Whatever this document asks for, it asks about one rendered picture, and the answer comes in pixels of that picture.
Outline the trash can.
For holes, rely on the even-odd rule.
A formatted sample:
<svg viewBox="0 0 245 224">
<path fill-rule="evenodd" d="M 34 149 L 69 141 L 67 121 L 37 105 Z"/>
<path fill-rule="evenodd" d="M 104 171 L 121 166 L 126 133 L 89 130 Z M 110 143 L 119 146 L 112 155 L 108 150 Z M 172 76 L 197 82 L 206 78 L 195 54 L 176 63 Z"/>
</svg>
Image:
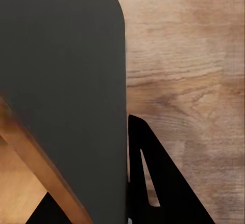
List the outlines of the trash can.
<svg viewBox="0 0 245 224">
<path fill-rule="evenodd" d="M 47 192 L 72 224 L 129 224 L 118 0 L 0 0 L 0 224 Z"/>
</svg>

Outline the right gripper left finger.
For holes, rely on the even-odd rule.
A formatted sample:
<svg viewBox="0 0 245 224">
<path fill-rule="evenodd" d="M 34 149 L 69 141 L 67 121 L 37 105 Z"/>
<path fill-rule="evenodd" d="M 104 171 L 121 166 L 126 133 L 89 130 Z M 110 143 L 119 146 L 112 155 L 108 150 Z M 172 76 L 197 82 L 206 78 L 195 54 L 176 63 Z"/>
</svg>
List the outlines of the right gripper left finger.
<svg viewBox="0 0 245 224">
<path fill-rule="evenodd" d="M 61 207 L 47 192 L 26 224 L 72 224 Z"/>
</svg>

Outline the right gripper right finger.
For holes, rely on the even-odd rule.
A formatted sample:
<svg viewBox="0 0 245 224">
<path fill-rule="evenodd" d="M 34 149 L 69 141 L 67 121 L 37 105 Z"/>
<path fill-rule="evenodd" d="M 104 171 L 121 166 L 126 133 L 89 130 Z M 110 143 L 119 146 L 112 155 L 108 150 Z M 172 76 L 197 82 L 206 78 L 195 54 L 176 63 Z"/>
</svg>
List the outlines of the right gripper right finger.
<svg viewBox="0 0 245 224">
<path fill-rule="evenodd" d="M 129 115 L 132 224 L 215 224 L 147 122 Z M 141 152 L 160 207 L 149 204 Z"/>
</svg>

